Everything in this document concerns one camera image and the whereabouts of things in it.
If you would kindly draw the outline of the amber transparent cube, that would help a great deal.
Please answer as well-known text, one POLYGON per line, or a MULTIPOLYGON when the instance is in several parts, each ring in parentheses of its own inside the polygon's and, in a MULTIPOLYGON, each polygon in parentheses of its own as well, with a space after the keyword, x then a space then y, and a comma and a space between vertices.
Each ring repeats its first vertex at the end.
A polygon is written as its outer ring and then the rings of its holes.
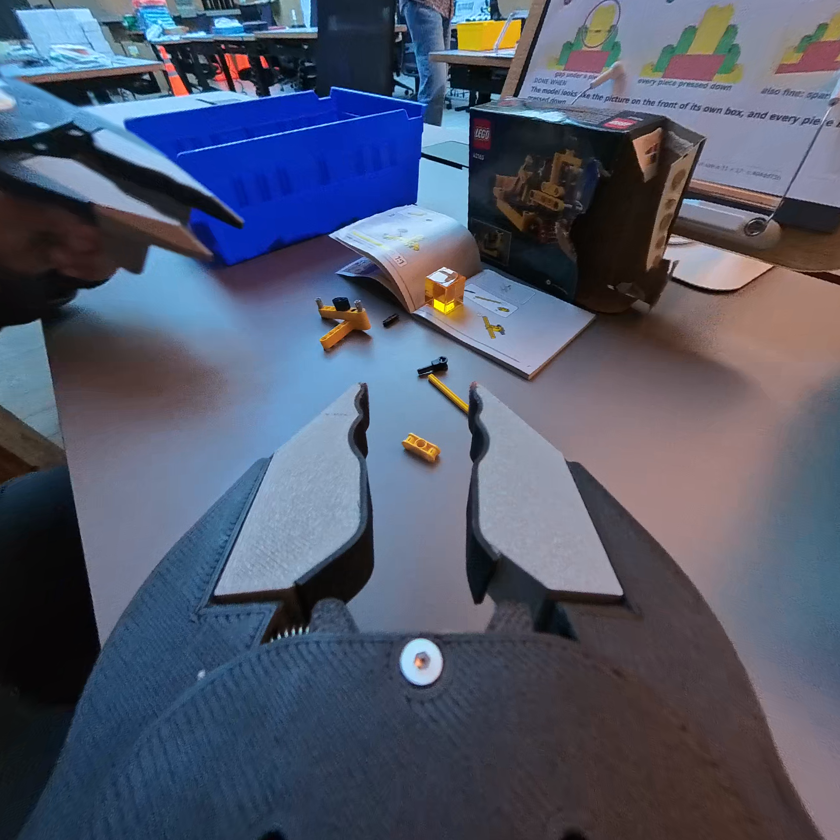
POLYGON ((424 305, 449 314, 463 306, 466 277, 454 269, 440 267, 424 279, 424 305))

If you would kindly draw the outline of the white handled screwdriver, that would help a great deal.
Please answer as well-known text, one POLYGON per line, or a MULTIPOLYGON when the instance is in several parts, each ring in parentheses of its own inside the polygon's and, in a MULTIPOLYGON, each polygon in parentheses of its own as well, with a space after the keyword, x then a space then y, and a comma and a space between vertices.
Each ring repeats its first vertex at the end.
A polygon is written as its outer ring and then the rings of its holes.
POLYGON ((575 105, 579 100, 581 100, 586 93, 589 93, 589 92, 593 91, 594 89, 597 89, 597 88, 601 87, 602 85, 606 84, 608 81, 623 83, 623 80, 625 79, 625 77, 626 77, 626 72, 625 72, 623 63, 622 63, 621 60, 618 60, 617 62, 613 63, 608 69, 604 70, 600 75, 598 75, 596 78, 594 78, 590 82, 588 87, 586 87, 579 94, 577 94, 575 96, 575 98, 571 101, 570 107, 575 105))

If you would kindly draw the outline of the black lego set box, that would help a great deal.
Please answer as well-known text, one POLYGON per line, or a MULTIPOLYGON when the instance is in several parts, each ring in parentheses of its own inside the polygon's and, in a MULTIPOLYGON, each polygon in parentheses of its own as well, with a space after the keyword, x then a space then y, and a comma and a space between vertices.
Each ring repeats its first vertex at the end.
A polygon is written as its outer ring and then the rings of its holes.
POLYGON ((468 228, 483 261, 596 314, 658 304, 706 139, 660 115, 504 98, 469 115, 468 228))

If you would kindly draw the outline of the lego instruction booklet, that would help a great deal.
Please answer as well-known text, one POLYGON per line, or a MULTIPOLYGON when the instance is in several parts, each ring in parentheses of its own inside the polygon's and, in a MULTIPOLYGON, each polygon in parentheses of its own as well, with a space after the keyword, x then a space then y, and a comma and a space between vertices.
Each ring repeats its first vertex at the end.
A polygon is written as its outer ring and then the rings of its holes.
POLYGON ((595 315, 484 267, 476 241, 452 217, 399 206, 330 234, 359 258, 341 273, 379 281, 415 319, 531 380, 595 315), (424 305, 424 279, 440 267, 466 277, 463 306, 424 305))

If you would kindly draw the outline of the long dark table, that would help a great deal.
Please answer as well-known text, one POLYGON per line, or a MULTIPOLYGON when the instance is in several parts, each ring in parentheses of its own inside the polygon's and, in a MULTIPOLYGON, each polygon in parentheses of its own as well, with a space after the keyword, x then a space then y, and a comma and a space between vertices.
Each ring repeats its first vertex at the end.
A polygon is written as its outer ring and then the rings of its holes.
MULTIPOLYGON (((316 91, 314 50, 316 28, 269 29, 253 35, 197 35, 153 39, 152 44, 177 54, 181 73, 193 93, 226 89, 242 92, 243 84, 259 98, 268 97, 275 86, 292 91, 316 91)), ((393 89, 401 69, 400 56, 407 27, 395 25, 393 89)))

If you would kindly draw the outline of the yellow lego axle rod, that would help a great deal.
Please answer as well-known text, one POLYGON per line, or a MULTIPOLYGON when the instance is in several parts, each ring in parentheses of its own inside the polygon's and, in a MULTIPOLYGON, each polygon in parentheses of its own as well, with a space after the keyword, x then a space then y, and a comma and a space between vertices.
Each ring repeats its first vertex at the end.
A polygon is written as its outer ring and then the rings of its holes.
POLYGON ((464 414, 469 414, 469 404, 457 393, 452 391, 445 383, 443 383, 435 374, 427 375, 427 382, 438 392, 443 394, 452 404, 454 404, 464 414))

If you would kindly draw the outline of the black cabinet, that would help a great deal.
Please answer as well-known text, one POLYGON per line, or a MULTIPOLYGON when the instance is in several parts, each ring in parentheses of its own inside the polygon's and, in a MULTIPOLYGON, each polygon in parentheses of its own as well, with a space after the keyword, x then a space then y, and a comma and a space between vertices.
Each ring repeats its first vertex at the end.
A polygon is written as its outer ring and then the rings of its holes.
POLYGON ((394 1, 318 1, 316 92, 333 88, 390 97, 395 52, 394 1))

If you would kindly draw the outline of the printed instruction sheet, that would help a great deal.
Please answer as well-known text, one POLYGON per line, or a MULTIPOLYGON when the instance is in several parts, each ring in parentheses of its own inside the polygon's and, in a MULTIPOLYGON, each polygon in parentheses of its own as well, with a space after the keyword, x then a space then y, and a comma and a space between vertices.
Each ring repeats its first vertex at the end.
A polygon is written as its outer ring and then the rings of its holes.
MULTIPOLYGON (((516 94, 662 114, 703 134, 703 182, 781 196, 838 85, 833 1, 546 2, 516 94)), ((838 105, 788 198, 838 207, 838 105)))

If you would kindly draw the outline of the white stand base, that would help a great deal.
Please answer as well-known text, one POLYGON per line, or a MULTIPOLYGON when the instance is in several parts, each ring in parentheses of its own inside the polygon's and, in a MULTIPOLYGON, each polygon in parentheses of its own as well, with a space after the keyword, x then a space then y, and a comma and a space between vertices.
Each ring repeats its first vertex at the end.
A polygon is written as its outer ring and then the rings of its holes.
POLYGON ((670 239, 665 258, 674 264, 673 281, 709 293, 739 291, 773 268, 752 257, 681 237, 670 239))

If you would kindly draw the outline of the table with yellow bin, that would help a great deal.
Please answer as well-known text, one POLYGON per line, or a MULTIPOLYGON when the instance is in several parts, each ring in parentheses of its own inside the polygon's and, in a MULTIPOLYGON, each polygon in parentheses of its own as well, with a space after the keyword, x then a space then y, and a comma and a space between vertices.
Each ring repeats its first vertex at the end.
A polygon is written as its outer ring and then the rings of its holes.
POLYGON ((451 108, 468 111, 501 95, 514 55, 514 49, 483 52, 447 49, 430 53, 429 59, 448 67, 451 88, 467 92, 465 104, 451 108))

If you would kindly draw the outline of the wooden top table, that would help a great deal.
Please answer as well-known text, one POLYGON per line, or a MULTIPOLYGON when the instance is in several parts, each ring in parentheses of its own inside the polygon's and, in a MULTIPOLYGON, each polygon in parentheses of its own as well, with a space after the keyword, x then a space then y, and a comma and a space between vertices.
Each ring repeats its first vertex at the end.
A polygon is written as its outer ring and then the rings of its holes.
POLYGON ((167 96, 172 88, 159 61, 114 56, 93 66, 2 65, 2 82, 19 81, 76 105, 109 104, 118 99, 167 96))

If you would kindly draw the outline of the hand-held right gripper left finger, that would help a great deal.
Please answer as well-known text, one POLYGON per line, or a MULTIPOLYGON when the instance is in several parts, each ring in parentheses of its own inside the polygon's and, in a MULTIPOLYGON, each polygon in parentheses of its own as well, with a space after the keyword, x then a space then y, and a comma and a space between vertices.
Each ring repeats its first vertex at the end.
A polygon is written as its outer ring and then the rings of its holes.
POLYGON ((271 456, 214 588, 221 603, 351 602, 374 569, 369 390, 354 383, 271 456))

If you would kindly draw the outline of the orange traffic cone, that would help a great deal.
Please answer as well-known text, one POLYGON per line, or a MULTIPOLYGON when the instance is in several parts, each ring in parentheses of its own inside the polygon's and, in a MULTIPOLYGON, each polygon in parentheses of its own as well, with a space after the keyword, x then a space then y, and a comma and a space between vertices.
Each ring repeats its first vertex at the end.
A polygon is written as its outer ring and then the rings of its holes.
POLYGON ((158 59, 164 65, 167 83, 172 95, 176 97, 191 95, 193 93, 192 88, 184 74, 181 73, 181 63, 178 60, 177 54, 161 45, 152 44, 151 46, 158 59))

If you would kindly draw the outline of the yellow plastic bin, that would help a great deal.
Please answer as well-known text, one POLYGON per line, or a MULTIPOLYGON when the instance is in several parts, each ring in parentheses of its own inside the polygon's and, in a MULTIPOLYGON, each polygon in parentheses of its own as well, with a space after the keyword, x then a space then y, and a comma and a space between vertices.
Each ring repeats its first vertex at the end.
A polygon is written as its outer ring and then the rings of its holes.
POLYGON ((514 49, 522 34, 522 18, 477 20, 455 25, 458 49, 468 52, 514 49))

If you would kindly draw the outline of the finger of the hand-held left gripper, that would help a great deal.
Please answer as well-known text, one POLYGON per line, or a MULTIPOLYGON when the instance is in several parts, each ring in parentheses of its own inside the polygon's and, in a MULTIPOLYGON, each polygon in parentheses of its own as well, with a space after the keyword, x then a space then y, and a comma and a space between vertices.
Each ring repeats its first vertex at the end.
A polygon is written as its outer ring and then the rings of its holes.
POLYGON ((134 274, 141 273, 151 247, 213 259, 188 226, 191 208, 164 192, 51 155, 4 154, 1 173, 3 192, 57 207, 99 228, 107 254, 134 274))
POLYGON ((125 193, 183 224, 195 211, 233 228, 245 224, 162 152, 119 127, 103 124, 89 130, 86 165, 125 193))

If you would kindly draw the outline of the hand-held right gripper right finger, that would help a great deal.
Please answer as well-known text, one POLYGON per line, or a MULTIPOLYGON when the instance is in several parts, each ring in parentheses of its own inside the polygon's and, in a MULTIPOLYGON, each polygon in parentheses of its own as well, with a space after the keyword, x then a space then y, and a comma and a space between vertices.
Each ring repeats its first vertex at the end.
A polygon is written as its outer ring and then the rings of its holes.
POLYGON ((619 603, 623 588, 560 450, 478 383, 468 426, 473 602, 619 603))

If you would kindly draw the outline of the blue plastic bin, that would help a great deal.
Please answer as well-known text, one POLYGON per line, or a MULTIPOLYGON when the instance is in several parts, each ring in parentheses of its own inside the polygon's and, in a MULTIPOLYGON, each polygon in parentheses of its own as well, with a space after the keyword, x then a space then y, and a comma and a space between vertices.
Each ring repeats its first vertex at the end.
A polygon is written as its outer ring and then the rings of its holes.
POLYGON ((415 203, 424 105, 351 89, 304 91, 126 120, 244 220, 192 211, 194 235, 233 266, 415 203))

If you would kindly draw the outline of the person's left hand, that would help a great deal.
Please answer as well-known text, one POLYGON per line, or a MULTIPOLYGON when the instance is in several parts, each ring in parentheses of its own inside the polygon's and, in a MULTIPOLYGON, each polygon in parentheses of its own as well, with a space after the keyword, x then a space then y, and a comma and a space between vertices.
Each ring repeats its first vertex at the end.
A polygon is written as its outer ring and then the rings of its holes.
POLYGON ((2 278, 32 279, 55 272, 86 286, 109 280, 118 271, 94 223, 59 206, 1 194, 2 278))

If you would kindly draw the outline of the yellow lego beam assembly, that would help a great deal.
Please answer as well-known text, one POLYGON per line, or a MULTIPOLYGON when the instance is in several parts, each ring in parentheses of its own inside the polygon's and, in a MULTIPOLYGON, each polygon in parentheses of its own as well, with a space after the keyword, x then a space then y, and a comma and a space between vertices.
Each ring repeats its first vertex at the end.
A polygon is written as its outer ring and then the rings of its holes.
POLYGON ((324 321, 335 322, 330 331, 321 336, 320 344, 324 352, 329 352, 353 332, 367 333, 371 330, 371 321, 361 300, 350 303, 346 297, 335 297, 332 305, 327 306, 316 298, 318 314, 324 321))

